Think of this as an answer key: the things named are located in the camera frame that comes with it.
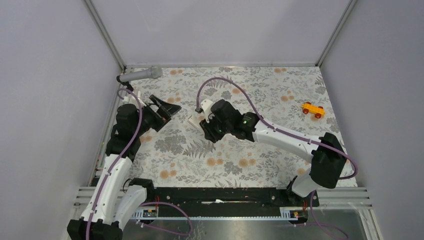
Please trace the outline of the white remote control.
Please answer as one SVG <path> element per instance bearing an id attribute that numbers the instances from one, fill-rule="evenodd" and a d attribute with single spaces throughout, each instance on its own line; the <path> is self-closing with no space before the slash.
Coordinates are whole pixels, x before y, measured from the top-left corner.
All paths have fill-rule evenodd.
<path id="1" fill-rule="evenodd" d="M 195 129 L 197 129 L 198 131 L 202 131 L 202 128 L 201 128 L 201 126 L 200 126 L 200 122 L 201 122 L 201 120 L 199 120 L 197 117 L 195 117 L 195 116 L 193 116 L 193 115 L 191 115 L 191 116 L 188 118 L 188 123 L 189 123 L 192 127 L 194 127 Z"/>

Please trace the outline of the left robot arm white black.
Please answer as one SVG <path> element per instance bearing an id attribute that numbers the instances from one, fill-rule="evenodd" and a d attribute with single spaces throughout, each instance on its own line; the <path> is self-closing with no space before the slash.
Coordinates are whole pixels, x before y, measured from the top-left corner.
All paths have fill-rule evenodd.
<path id="1" fill-rule="evenodd" d="M 155 95 L 150 104 L 138 97 L 117 108 L 116 123 L 106 144 L 103 169 L 94 193 L 78 220 L 72 219 L 67 233 L 72 240 L 121 240 L 123 231 L 140 204 L 155 200 L 153 182 L 135 180 L 117 203 L 127 176 L 141 146 L 140 137 L 149 130 L 159 132 L 181 106 L 167 103 Z"/>

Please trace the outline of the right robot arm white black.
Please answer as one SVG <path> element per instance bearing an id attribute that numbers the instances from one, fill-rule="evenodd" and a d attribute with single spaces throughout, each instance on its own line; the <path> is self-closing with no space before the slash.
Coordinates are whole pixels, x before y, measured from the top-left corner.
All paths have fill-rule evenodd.
<path id="1" fill-rule="evenodd" d="M 205 139 L 216 143 L 225 135 L 239 140 L 262 143 L 290 152 L 310 163 L 310 168 L 290 181 L 287 201 L 301 205 L 318 188 L 334 189 L 347 161 L 337 137 L 329 132 L 324 136 L 302 134 L 266 122 L 253 112 L 240 113 L 228 101 L 203 100 L 196 112 L 204 114 L 199 126 Z"/>

